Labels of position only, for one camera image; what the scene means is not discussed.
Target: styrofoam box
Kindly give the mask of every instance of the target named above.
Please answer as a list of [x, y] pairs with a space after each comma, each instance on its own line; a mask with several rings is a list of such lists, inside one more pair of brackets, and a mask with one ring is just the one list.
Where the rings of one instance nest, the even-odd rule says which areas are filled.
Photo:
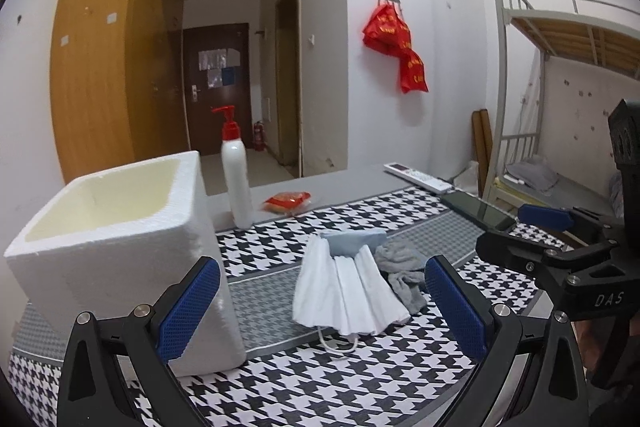
[[[180, 359], [178, 376], [238, 367], [246, 358], [209, 213], [200, 158], [186, 152], [75, 179], [39, 211], [4, 256], [62, 339], [78, 314], [122, 317], [153, 304], [203, 255], [222, 280]], [[127, 380], [134, 377], [123, 364]]]

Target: white pump bottle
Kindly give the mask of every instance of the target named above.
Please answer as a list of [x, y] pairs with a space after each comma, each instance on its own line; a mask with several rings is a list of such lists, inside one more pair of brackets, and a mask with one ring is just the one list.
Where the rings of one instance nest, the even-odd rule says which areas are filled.
[[247, 176], [246, 149], [240, 138], [240, 126], [234, 121], [235, 109], [233, 105], [225, 105], [212, 111], [223, 112], [226, 118], [222, 126], [222, 168], [231, 213], [236, 227], [250, 229], [254, 224], [254, 207]]

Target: white face mask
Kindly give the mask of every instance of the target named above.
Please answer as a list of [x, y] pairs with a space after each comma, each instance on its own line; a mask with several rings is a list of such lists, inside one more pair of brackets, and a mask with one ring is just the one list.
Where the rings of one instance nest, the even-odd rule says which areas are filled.
[[[296, 283], [293, 320], [317, 327], [320, 341], [329, 352], [350, 353], [356, 349], [358, 334], [376, 335], [389, 324], [409, 317], [380, 275], [367, 245], [354, 258], [334, 258], [326, 239], [311, 237]], [[321, 328], [334, 328], [349, 337], [353, 346], [346, 351], [327, 346]]]

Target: smartphone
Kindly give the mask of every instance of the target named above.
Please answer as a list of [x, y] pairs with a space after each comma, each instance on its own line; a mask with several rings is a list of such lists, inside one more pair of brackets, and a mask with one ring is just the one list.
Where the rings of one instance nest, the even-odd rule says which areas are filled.
[[483, 230], [509, 232], [516, 224], [516, 220], [506, 212], [460, 190], [444, 194], [440, 199], [453, 211], [471, 220]]

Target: screw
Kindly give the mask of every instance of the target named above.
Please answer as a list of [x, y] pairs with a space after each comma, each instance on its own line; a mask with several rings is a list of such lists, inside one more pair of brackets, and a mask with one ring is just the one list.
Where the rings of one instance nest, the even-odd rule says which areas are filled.
[[151, 313], [151, 306], [148, 304], [140, 304], [133, 310], [133, 314], [136, 317], [146, 317], [149, 313]]
[[566, 313], [561, 312], [560, 310], [556, 310], [554, 312], [554, 318], [556, 321], [558, 321], [561, 324], [564, 324], [569, 320], [569, 317], [566, 316]]
[[76, 322], [78, 322], [78, 324], [87, 324], [87, 322], [89, 322], [90, 320], [91, 315], [88, 312], [82, 312], [78, 315]]
[[506, 317], [511, 313], [511, 308], [509, 308], [506, 304], [496, 304], [494, 306], [494, 311], [500, 317]]

